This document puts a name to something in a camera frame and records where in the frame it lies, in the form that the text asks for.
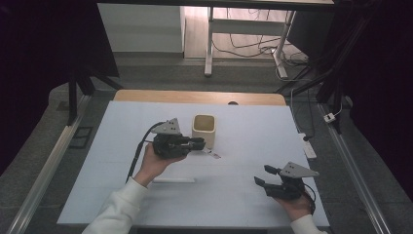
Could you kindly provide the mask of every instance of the wall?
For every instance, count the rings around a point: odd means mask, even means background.
[[[113,52],[183,52],[184,8],[98,4]]]

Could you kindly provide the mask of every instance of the gray floor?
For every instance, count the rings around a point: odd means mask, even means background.
[[[120,79],[117,82],[127,89],[193,90],[217,92],[272,93],[281,84],[275,75],[275,66],[266,61],[215,61],[212,77],[204,77],[204,64],[198,60],[182,58],[125,57],[117,56]],[[299,67],[289,67],[292,76]],[[92,143],[107,102],[115,92],[94,79],[97,91],[92,97],[80,127],[90,130],[90,139],[77,138],[71,141],[39,208],[25,233],[81,233],[82,227],[56,225],[56,219],[64,206],[76,174]],[[364,205],[342,163],[326,124],[314,101],[318,87],[295,97],[292,102],[297,125],[302,132],[315,136],[310,139],[318,159],[310,162],[313,170],[319,171],[317,178],[325,212],[330,221],[329,233],[376,233]],[[413,230],[413,206],[404,194],[392,173],[355,128],[349,118],[349,106],[344,103],[342,111],[343,137],[347,141],[362,175],[376,198],[388,224],[397,234],[408,234]],[[0,233],[6,233],[19,210],[27,192],[52,151],[67,120],[67,89],[59,87],[51,92],[50,105],[36,130],[27,140],[16,160],[0,178]],[[200,230],[140,230],[141,233],[203,233]],[[244,230],[237,233],[262,231]],[[290,233],[288,230],[270,230],[269,233]]]

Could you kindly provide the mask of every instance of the table leg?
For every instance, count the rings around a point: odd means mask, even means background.
[[[205,77],[212,75],[212,27],[213,27],[213,8],[207,8],[207,45],[206,45],[206,69]]]
[[[280,38],[280,43],[277,46],[277,49],[273,50],[273,58],[277,65],[277,71],[279,72],[280,78],[282,79],[285,79],[288,77],[285,72],[283,63],[282,63],[282,47],[285,43],[286,35],[288,35],[289,28],[291,27],[291,22],[292,22],[292,18],[294,17],[294,14],[295,12],[290,12],[289,16],[287,16],[284,28],[282,30],[282,37]]]

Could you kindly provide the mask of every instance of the small container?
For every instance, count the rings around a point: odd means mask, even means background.
[[[212,115],[196,115],[192,122],[192,137],[202,137],[206,148],[211,149],[215,142],[216,121]]]

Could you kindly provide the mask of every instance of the white tabletop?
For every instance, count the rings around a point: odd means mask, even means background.
[[[191,135],[196,114],[216,117],[213,150],[170,165],[160,177],[194,178],[195,183],[152,183],[142,201],[138,226],[200,228],[277,228],[289,219],[254,177],[280,184],[264,165],[283,168],[291,161],[309,168],[287,106],[212,105],[111,101],[57,223],[88,224],[110,192],[121,188],[138,143],[154,124],[177,118],[181,132]],[[142,155],[136,165],[140,167]],[[312,178],[304,181],[317,187]],[[328,226],[318,195],[314,220]]]

